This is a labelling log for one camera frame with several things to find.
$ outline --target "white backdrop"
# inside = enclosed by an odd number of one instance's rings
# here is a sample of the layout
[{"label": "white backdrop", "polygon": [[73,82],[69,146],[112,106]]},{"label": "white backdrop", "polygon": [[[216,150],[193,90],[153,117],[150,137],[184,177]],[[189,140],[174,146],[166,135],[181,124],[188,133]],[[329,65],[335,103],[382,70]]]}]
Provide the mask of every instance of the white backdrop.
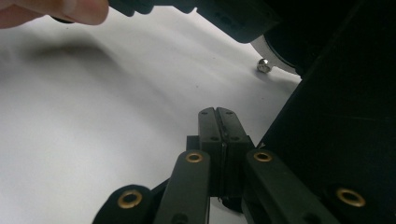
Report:
[{"label": "white backdrop", "polygon": [[[92,223],[114,190],[168,178],[210,106],[233,110],[257,144],[300,81],[257,73],[259,59],[170,7],[0,30],[0,223]],[[210,216],[246,223],[217,200]]]}]

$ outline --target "screw hole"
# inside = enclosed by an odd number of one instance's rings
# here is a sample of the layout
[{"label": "screw hole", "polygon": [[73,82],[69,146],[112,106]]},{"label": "screw hole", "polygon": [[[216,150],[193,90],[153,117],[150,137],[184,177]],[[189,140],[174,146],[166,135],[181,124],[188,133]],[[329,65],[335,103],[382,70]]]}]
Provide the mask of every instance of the screw hole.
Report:
[{"label": "screw hole", "polygon": [[224,23],[225,25],[232,25],[233,22],[228,18],[228,17],[221,17],[221,22]]},{"label": "screw hole", "polygon": [[192,160],[192,161],[197,161],[197,160],[199,160],[199,156],[197,156],[197,155],[191,155],[191,156],[190,156],[190,160]]},{"label": "screw hole", "polygon": [[272,13],[267,11],[265,12],[265,16],[267,17],[267,20],[271,20],[272,19]]},{"label": "screw hole", "polygon": [[189,218],[184,214],[175,214],[172,217],[172,224],[188,224]]},{"label": "screw hole", "polygon": [[343,193],[343,196],[347,200],[350,200],[350,201],[358,201],[359,200],[359,198],[355,194],[351,194],[351,193],[348,193],[348,192]]},{"label": "screw hole", "polygon": [[124,200],[126,203],[131,203],[131,202],[135,201],[136,199],[137,199],[137,196],[134,195],[134,194],[126,195],[126,196],[123,198],[123,200]]},{"label": "screw hole", "polygon": [[303,220],[305,221],[306,224],[320,224],[321,223],[320,218],[314,214],[311,214],[311,213],[306,214],[303,217]]}]

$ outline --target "human hand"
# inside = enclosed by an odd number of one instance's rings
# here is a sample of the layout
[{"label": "human hand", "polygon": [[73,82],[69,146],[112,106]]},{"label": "human hand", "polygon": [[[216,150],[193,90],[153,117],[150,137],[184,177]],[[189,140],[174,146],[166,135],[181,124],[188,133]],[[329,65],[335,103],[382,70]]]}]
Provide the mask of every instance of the human hand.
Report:
[{"label": "human hand", "polygon": [[18,26],[44,15],[90,25],[102,23],[107,0],[0,0],[0,29]]}]

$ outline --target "finger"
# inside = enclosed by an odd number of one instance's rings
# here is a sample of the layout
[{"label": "finger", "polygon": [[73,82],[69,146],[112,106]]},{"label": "finger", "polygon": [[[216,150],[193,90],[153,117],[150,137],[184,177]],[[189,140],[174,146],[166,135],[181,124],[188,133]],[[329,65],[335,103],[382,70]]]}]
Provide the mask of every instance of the finger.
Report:
[{"label": "finger", "polygon": [[10,7],[13,4],[11,0],[1,0],[0,1],[0,10]]},{"label": "finger", "polygon": [[0,29],[10,28],[43,16],[23,7],[11,6],[0,10]]},{"label": "finger", "polygon": [[15,4],[53,17],[96,25],[108,13],[107,0],[15,0]]}]

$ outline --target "brass grommet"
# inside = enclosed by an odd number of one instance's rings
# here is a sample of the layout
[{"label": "brass grommet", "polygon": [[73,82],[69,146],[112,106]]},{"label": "brass grommet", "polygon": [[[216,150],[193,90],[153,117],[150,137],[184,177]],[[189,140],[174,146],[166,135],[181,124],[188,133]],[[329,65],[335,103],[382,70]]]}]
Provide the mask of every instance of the brass grommet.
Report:
[{"label": "brass grommet", "polygon": [[343,203],[347,203],[354,207],[363,207],[366,205],[366,201],[364,200],[358,192],[352,189],[344,189],[340,188],[336,191],[336,195],[339,200]]},{"label": "brass grommet", "polygon": [[204,159],[204,157],[196,152],[189,153],[186,157],[188,162],[200,162]]},{"label": "brass grommet", "polygon": [[271,161],[273,157],[266,152],[256,152],[254,154],[254,159],[256,159],[256,161]]},{"label": "brass grommet", "polygon": [[[134,195],[135,198],[130,202],[125,201],[125,198],[129,195]],[[118,204],[120,208],[124,208],[124,209],[133,208],[135,206],[138,206],[142,202],[142,199],[143,196],[139,191],[135,189],[126,190],[119,197]]]}]

